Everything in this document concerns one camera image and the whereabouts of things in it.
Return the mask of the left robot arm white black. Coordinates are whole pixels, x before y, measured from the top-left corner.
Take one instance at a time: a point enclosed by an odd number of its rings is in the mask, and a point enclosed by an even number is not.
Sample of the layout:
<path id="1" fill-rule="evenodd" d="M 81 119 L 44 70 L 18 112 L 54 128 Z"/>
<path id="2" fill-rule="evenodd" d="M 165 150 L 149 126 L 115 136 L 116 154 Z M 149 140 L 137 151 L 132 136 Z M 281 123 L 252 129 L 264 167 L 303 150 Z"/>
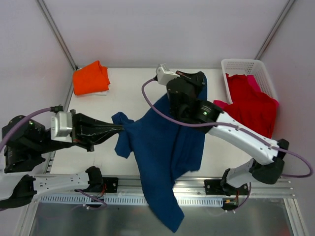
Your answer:
<path id="1" fill-rule="evenodd" d="M 40 177 L 32 171 L 45 162 L 43 154 L 71 147 L 93 152 L 96 145 L 123 129 L 75 110 L 65 112 L 62 105 L 14 117 L 1 130 L 5 168 L 0 175 L 0 209 L 23 207 L 42 196 L 67 190 L 105 190 L 101 170 L 95 166 L 63 177 Z"/>

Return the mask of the navy blue printed t-shirt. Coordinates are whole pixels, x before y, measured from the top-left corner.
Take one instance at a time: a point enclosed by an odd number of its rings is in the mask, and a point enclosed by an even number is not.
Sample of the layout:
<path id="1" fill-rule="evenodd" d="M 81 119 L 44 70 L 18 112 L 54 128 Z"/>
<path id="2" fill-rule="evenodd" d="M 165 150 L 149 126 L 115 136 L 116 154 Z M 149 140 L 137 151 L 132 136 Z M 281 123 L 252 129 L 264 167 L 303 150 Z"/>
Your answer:
<path id="1" fill-rule="evenodd" d="M 124 113 L 112 116 L 119 133 L 115 152 L 128 158 L 134 153 L 140 173 L 142 190 L 154 215 L 172 232 L 184 219 L 173 193 L 175 180 L 201 166 L 205 134 L 190 127 L 177 125 L 149 109 L 133 121 Z"/>

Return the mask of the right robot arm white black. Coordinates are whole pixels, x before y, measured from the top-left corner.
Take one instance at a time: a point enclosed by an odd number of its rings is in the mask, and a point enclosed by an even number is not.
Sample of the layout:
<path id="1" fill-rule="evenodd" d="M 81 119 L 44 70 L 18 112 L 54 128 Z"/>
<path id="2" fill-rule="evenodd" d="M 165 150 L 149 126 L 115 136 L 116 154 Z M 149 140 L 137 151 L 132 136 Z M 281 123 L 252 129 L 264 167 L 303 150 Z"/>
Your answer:
<path id="1" fill-rule="evenodd" d="M 289 142 L 266 138 L 234 120 L 214 103 L 198 98 L 205 85 L 203 72 L 176 71 L 166 84 L 167 96 L 170 113 L 176 121 L 221 138 L 251 157 L 245 164 L 225 170 L 220 181 L 221 191 L 230 196 L 254 180 L 275 184 L 282 175 L 285 156 L 277 149 L 288 149 Z"/>

